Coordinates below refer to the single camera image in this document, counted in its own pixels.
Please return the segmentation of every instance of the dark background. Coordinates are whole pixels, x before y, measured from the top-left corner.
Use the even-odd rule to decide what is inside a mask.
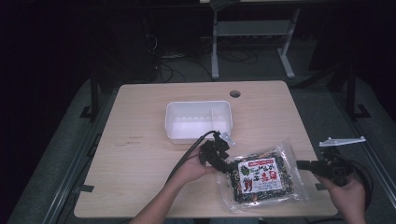
[[[155,7],[151,13],[135,10],[139,1],[111,1],[105,7],[98,2],[102,1],[0,1],[1,223],[7,221],[67,107],[91,74],[108,91],[123,83],[150,82],[155,58],[147,53],[145,34],[156,35],[163,48],[198,54],[199,37],[211,36],[210,7]],[[161,6],[163,1],[140,4]],[[306,5],[294,38],[318,39],[313,69],[352,58],[358,76],[396,119],[394,9],[388,1]],[[238,16],[262,15],[262,9],[256,10]]]

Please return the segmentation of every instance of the plastic bag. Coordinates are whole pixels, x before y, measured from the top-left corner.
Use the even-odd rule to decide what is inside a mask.
[[[308,200],[289,141],[227,159],[231,172],[219,173],[224,202],[234,212],[286,200]]]

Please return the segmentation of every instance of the black controller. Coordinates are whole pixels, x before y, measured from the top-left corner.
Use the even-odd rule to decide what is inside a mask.
[[[320,152],[324,160],[297,161],[297,168],[327,177],[337,186],[344,186],[347,183],[347,176],[354,172],[351,162],[344,159],[336,147],[326,147]]]
[[[201,145],[199,160],[202,165],[209,162],[214,168],[225,174],[230,171],[230,166],[224,161],[229,156],[225,151],[230,147],[219,137],[219,133],[214,133],[213,136],[215,137],[214,141],[207,140]]]

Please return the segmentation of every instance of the package label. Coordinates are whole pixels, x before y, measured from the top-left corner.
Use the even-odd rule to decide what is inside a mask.
[[[275,158],[238,163],[242,193],[282,189]]]

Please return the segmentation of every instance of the black cable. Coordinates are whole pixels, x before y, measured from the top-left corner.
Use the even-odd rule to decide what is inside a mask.
[[[161,66],[165,66],[165,67],[169,68],[169,71],[171,72],[171,75],[169,76],[169,78],[162,82],[162,83],[167,83],[168,81],[170,81],[172,79],[173,74],[174,74],[174,70],[171,67],[169,67],[168,65],[166,65],[166,64],[161,64],[160,65],[160,70],[161,70]]]
[[[122,223],[130,222],[131,220],[132,220],[131,218],[128,218],[128,219],[123,220],[123,221],[121,221],[121,222],[119,222],[119,223],[117,223],[117,224],[122,224]]]
[[[218,133],[216,131],[210,131],[207,132],[206,134],[202,135],[200,138],[198,138],[198,140],[192,144],[192,146],[189,148],[189,150],[187,150],[186,153],[184,153],[184,155],[181,157],[181,159],[177,162],[176,166],[173,168],[171,174],[168,176],[168,179],[166,180],[165,184],[168,183],[168,181],[172,178],[172,176],[176,173],[176,171],[178,170],[178,168],[180,168],[180,166],[186,161],[191,159],[192,157],[189,158],[190,154],[195,150],[196,147],[198,147],[198,145],[204,141],[204,139],[212,134],[212,133]]]
[[[174,60],[170,60],[170,62],[169,63],[172,63],[172,62],[191,62],[191,63],[196,63],[196,64],[198,64],[198,65],[200,65],[201,67],[203,67],[204,68],[204,70],[206,71],[206,73],[209,75],[209,77],[210,77],[210,79],[211,80],[213,80],[212,79],[212,74],[207,70],[207,68],[205,67],[205,66],[203,66],[201,63],[198,63],[198,62],[196,62],[196,61],[194,61],[194,60],[191,60],[191,59],[174,59]]]
[[[259,220],[259,224],[269,224],[269,223],[264,220]]]
[[[239,50],[240,52],[246,54],[245,58],[238,58],[234,56],[232,53],[228,53],[226,51],[219,51],[218,55],[225,61],[231,62],[231,63],[243,63],[243,64],[255,64],[259,60],[259,56],[257,55],[258,53],[255,53],[251,51],[251,55],[249,55],[248,51],[246,50]],[[248,60],[254,59],[253,62],[247,63]]]
[[[365,208],[365,210],[367,210],[368,207],[370,206],[370,203],[371,203],[371,200],[372,200],[372,194],[373,194],[373,189],[374,189],[373,177],[370,175],[368,170],[363,165],[361,165],[360,163],[358,163],[356,161],[351,161],[348,158],[346,158],[344,156],[341,156],[341,155],[336,155],[336,157],[348,162],[353,167],[354,171],[356,172],[356,174],[360,178],[361,184],[363,185],[364,192],[365,192],[364,208]],[[359,165],[359,167],[364,169],[364,171],[366,172],[366,174],[370,178],[370,184],[369,184],[369,180],[367,179],[366,175],[364,175],[363,171],[361,169],[359,169],[356,165]]]
[[[201,155],[201,152],[198,153],[198,154],[196,154],[196,155],[193,155],[193,156],[191,156],[191,157],[188,157],[188,158],[186,159],[186,161],[189,161],[189,160],[191,160],[192,158],[195,158],[195,157],[197,157],[197,156],[199,156],[199,155]]]
[[[330,222],[330,221],[344,221],[342,218],[339,217],[329,217],[329,218],[323,218],[320,220],[316,220],[316,221],[309,221],[308,218],[304,218],[306,224],[317,224],[317,223],[322,223],[322,222]]]
[[[159,73],[160,73],[160,80],[159,80],[159,82],[160,82],[160,83],[163,83],[163,70],[161,70],[161,67],[160,67],[158,70],[159,70]]]
[[[167,64],[164,64],[164,63],[163,63],[163,64],[161,64],[161,65],[167,67],[167,68],[169,69],[169,71],[172,71],[172,73],[178,73],[178,74],[180,74],[181,77],[183,78],[183,82],[186,82],[186,78],[184,77],[184,75],[183,75],[181,72],[179,72],[179,71],[173,69],[171,66],[169,66],[169,65],[167,65]]]

